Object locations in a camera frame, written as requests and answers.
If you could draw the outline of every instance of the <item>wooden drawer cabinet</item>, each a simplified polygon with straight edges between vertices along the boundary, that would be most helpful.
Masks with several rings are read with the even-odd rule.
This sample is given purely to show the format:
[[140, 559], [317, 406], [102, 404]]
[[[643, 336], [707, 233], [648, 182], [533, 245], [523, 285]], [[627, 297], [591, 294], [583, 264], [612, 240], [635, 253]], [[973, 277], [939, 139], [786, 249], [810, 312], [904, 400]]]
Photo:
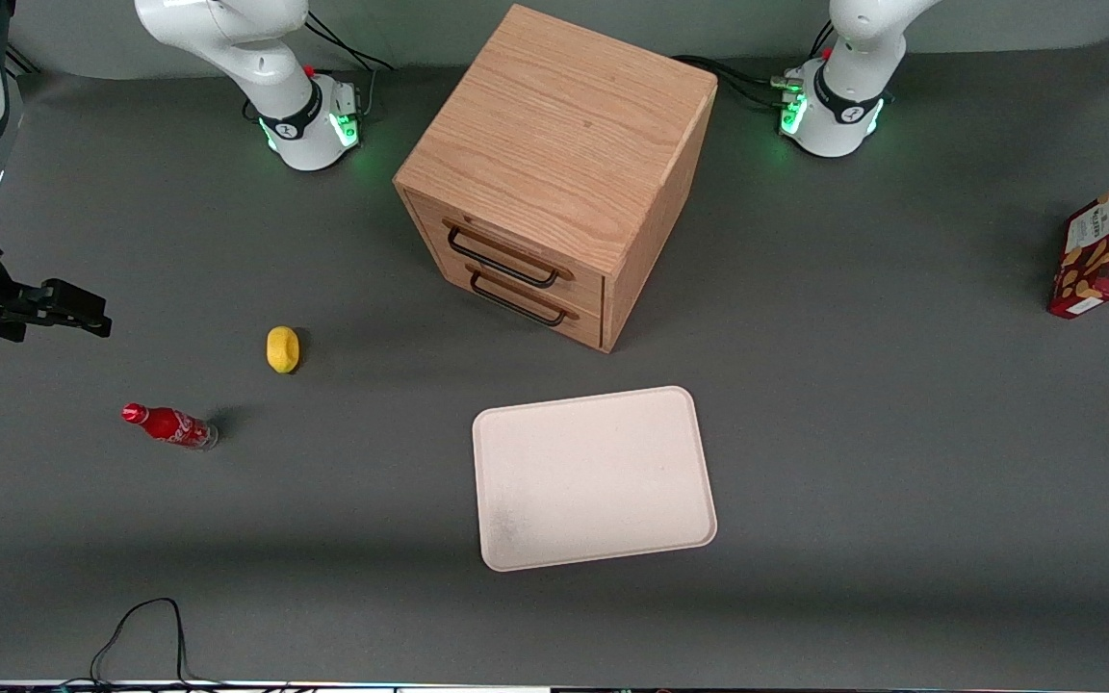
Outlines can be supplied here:
[[515, 4], [393, 183], [450, 284], [610, 351], [686, 201], [716, 89]]

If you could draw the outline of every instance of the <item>black metal handle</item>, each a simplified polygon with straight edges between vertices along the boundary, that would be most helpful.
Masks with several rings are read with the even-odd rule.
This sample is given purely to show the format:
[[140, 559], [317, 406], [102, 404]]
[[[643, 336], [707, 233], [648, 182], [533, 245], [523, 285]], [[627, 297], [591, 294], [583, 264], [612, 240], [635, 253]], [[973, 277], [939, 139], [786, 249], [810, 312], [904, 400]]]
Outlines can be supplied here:
[[558, 271], [551, 271], [551, 275], [546, 277], [546, 279], [538, 279], [537, 277], [528, 276], [526, 273], [516, 272], [513, 268], [497, 262], [497, 259], [490, 259], [481, 253], [468, 249], [466, 246], [458, 244], [456, 242], [456, 237], [459, 236], [459, 234], [461, 234], [461, 228], [457, 227], [457, 225], [452, 225], [452, 231], [448, 233], [448, 245], [452, 246], [452, 251], [457, 251], [457, 253], [465, 255], [466, 258], [476, 259], [485, 266], [492, 268], [492, 271], [501, 272], [507, 276], [510, 276], [511, 279], [522, 281], [529, 286], [537, 286], [537, 288], [550, 288], [550, 285], [554, 284], [554, 281], [558, 279]]
[[560, 310], [558, 313], [558, 317], [556, 318], [543, 318], [538, 316], [537, 313], [529, 310], [529, 308], [508, 302], [507, 298], [502, 297], [502, 295], [490, 294], [489, 291], [477, 285], [477, 281], [479, 279], [481, 279], [481, 273], [474, 273], [474, 277], [470, 279], [470, 288], [474, 288], [475, 294], [480, 295], [480, 297], [484, 297], [487, 302], [497, 304], [497, 306], [502, 306], [505, 308], [509, 308], [510, 310], [518, 312], [520, 315], [537, 322], [539, 325], [546, 325], [546, 327], [558, 327], [563, 324], [563, 318], [567, 317], [567, 310]]

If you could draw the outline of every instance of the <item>drawer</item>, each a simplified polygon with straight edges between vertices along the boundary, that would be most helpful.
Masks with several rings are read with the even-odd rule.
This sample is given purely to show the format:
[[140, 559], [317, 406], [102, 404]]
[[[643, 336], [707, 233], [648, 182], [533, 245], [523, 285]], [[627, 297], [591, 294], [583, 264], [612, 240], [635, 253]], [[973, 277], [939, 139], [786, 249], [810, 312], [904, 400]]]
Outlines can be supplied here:
[[586, 346], [599, 349], [602, 346], [602, 316], [597, 312], [580, 310], [566, 304], [554, 303], [547, 295], [500, 276], [474, 263], [446, 265], [444, 276], [459, 288], [471, 291], [481, 298], [508, 310], [520, 313], [539, 325], [571, 337]]
[[440, 267], [470, 264], [479, 272], [509, 277], [531, 295], [549, 295], [563, 306], [602, 314], [602, 277], [558, 259], [542, 256], [541, 249], [521, 248], [502, 241], [468, 216], [423, 194], [408, 193], [419, 226]]

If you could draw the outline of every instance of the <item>coca-cola bottle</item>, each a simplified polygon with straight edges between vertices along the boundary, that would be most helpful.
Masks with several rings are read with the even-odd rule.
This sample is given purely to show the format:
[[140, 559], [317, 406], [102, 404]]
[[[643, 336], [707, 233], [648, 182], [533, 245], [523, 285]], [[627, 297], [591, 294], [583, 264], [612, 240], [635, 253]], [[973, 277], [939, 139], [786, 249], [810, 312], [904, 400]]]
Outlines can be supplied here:
[[122, 419], [144, 429], [145, 434], [193, 450], [208, 450], [216, 445], [216, 427], [169, 407], [149, 408], [132, 402], [122, 408]]

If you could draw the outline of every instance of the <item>plastic tray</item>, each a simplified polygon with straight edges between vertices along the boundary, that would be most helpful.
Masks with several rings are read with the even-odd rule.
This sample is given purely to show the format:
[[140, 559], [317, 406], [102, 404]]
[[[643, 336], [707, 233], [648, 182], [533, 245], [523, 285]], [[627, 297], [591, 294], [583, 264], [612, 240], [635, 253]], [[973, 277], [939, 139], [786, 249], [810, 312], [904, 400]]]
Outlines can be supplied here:
[[487, 409], [474, 450], [492, 570], [692, 549], [718, 534], [682, 387]]

